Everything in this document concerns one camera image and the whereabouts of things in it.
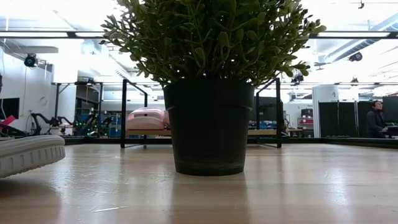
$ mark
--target wooden table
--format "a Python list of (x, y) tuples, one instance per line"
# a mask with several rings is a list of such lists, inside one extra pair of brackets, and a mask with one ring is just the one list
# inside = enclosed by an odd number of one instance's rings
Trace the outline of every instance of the wooden table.
[[(158, 135), (158, 136), (170, 136), (170, 130), (127, 130), (126, 135)], [(263, 130), (249, 130), (248, 135), (250, 136), (265, 136), (265, 135), (276, 135), (274, 129), (263, 129)]]
[(298, 129), (298, 128), (288, 128), (286, 131), (289, 132), (289, 136), (290, 136), (290, 137), (293, 137), (293, 134), (294, 134), (294, 133), (297, 133), (297, 136), (298, 136), (299, 138), (301, 138), (301, 137), (303, 136), (303, 130), (302, 130), (302, 129)]
[(175, 171), (171, 146), (66, 146), (66, 158), (0, 180), (0, 223), (397, 223), (398, 151), (250, 147), (244, 172)]

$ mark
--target man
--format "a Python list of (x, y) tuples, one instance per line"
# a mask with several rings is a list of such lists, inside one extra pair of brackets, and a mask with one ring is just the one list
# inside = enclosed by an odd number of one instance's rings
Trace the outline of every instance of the man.
[(368, 124), (369, 138), (386, 138), (388, 129), (384, 122), (384, 114), (382, 112), (383, 104), (380, 101), (375, 101), (371, 106), (372, 110), (366, 115), (366, 123)]

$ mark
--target white sneaker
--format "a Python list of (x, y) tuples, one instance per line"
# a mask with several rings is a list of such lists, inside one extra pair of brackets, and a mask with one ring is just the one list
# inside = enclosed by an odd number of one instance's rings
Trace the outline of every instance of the white sneaker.
[(60, 136), (32, 136), (0, 141), (0, 178), (33, 170), (65, 157)]

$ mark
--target black metal frame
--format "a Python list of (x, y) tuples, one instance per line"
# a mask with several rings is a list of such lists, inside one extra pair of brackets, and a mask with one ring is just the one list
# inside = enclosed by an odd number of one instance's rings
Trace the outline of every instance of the black metal frame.
[[(372, 34), (377, 33), (389, 33), (384, 37), (375, 37)], [(36, 34), (43, 34), (43, 36), (35, 35), (34, 37), (29, 37), (28, 35), (2, 35), (2, 34), (18, 34), (18, 33), (36, 33)], [(59, 34), (64, 33), (65, 36), (54, 35), (51, 36), (49, 34)], [(364, 36), (358, 36), (356, 34), (369, 34)], [(52, 31), (37, 31), (37, 30), (28, 30), (28, 31), (21, 31), (21, 30), (12, 30), (12, 31), (0, 31), (0, 38), (7, 38), (7, 39), (104, 39), (103, 31), (65, 31), (65, 30), (52, 30)], [(398, 39), (398, 31), (324, 31), (320, 34), (310, 34), (308, 37), (309, 39)]]
[[(101, 109), (102, 109), (102, 96), (103, 96), (103, 91), (104, 91), (104, 83), (102, 82), (93, 82), (90, 83), (91, 85), (100, 85), (101, 89), (99, 91), (99, 100), (98, 100), (98, 119), (101, 121)], [(62, 91), (66, 88), (68, 88), (68, 86), (70, 85), (75, 85), (75, 86), (84, 86), (87, 84), (78, 84), (78, 83), (51, 83), (51, 85), (56, 85), (57, 86), (57, 90), (56, 90), (56, 94), (55, 94), (55, 112), (54, 112), (54, 117), (58, 117), (58, 104), (59, 104), (59, 98), (60, 98), (60, 94), (62, 93)], [(60, 87), (62, 85), (65, 85), (65, 87), (61, 90), (60, 92)]]
[[(275, 144), (276, 138), (261, 139), (260, 142), (255, 138), (249, 138), (248, 144), (261, 144), (261, 142)], [(171, 144), (171, 139), (126, 139), (126, 144), (145, 145), (145, 144)], [(282, 138), (283, 144), (340, 144), (345, 146), (363, 146), (385, 149), (398, 149), (397, 140), (393, 139), (364, 139), (364, 138)], [(65, 138), (65, 145), (77, 144), (120, 144), (120, 139), (101, 139), (101, 138)]]
[(266, 83), (264, 87), (262, 87), (257, 93), (256, 93), (256, 129), (260, 130), (260, 93), (268, 88), (270, 85), (272, 85), (275, 82), (276, 85), (276, 148), (281, 148), (282, 147), (282, 124), (281, 121), (283, 121), (283, 116), (282, 116), (282, 107), (281, 107), (281, 100), (280, 100), (280, 78), (275, 78), (273, 80), (270, 80), (269, 82)]
[[(121, 125), (121, 135), (120, 135), (120, 148), (124, 149), (126, 147), (126, 119), (127, 119), (127, 84), (132, 85), (134, 88), (139, 90), (144, 94), (144, 107), (148, 107), (148, 93), (142, 90), (137, 86), (137, 83), (130, 82), (127, 79), (123, 80), (123, 88), (122, 88), (122, 125)], [(134, 143), (142, 142), (142, 139), (134, 139)], [(147, 142), (147, 136), (144, 135), (143, 142)]]

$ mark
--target black pot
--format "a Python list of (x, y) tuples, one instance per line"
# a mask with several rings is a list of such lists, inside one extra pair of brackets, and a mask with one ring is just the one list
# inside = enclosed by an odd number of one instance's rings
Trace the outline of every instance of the black pot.
[(237, 80), (186, 80), (164, 88), (177, 172), (243, 171), (254, 87)]

